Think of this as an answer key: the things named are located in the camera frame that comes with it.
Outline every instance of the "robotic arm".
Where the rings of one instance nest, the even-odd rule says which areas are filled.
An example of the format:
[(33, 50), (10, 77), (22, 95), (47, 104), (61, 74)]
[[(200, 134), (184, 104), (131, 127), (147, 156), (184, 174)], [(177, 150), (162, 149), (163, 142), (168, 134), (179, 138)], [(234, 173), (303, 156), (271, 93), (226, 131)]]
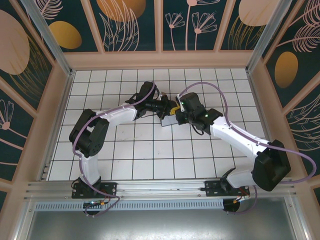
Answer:
[[(134, 94), (122, 106), (140, 101), (151, 91), (152, 86), (151, 82), (145, 82), (140, 92)], [(159, 99), (154, 99), (156, 91)], [(255, 144), (243, 135), (251, 137), (260, 143), (277, 147), (283, 147), (281, 142), (277, 140), (269, 142), (260, 139), (231, 123), (232, 127), (240, 131), (242, 135), (237, 133), (229, 127), (222, 113), (213, 108), (206, 110), (199, 101), (198, 95), (194, 92), (177, 97), (176, 100), (169, 100), (167, 95), (164, 93), (159, 94), (159, 90), (154, 88), (149, 97), (143, 102), (98, 117), (89, 125), (91, 128), (94, 127), (92, 132), (86, 129), (80, 136), (76, 150), (82, 156), (83, 173), (91, 185), (99, 187), (101, 184), (101, 177), (98, 171), (98, 152), (103, 147), (108, 128), (141, 118), (147, 111), (156, 113), (163, 123), (191, 124), (203, 133), (228, 142), (250, 159), (252, 165), (232, 168), (221, 177), (220, 185), (226, 193), (232, 188), (252, 185), (258, 185), (266, 191), (272, 191), (291, 170), (285, 152)], [(69, 140), (74, 143), (86, 122), (99, 113), (101, 112), (94, 112), (90, 109), (85, 110), (72, 130)]]

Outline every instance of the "yellow object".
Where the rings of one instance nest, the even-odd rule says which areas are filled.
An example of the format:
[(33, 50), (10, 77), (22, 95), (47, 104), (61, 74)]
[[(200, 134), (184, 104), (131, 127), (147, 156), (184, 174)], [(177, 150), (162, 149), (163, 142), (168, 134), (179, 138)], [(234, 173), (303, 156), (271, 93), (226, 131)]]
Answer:
[(248, 26), (263, 26), (269, 22), (279, 0), (241, 0), (239, 17)]
[(0, 69), (11, 75), (21, 74), (30, 57), (28, 35), (10, 14), (0, 10)]
[(146, 9), (146, 0), (96, 0), (101, 11), (110, 19), (117, 22), (128, 22), (132, 20), (130, 9), (136, 18), (139, 18)]
[(275, 82), (280, 88), (287, 88), (295, 80), (298, 72), (298, 59), (289, 51), (282, 53), (275, 64)]
[(180, 106), (178, 105), (178, 103), (177, 103), (177, 102), (175, 102), (175, 103), (176, 103), (177, 106), (171, 108), (170, 115), (176, 114), (176, 111), (177, 111), (178, 109), (180, 109)]
[(65, 49), (80, 47), (82, 38), (78, 30), (66, 21), (55, 21), (49, 26), (57, 43)]

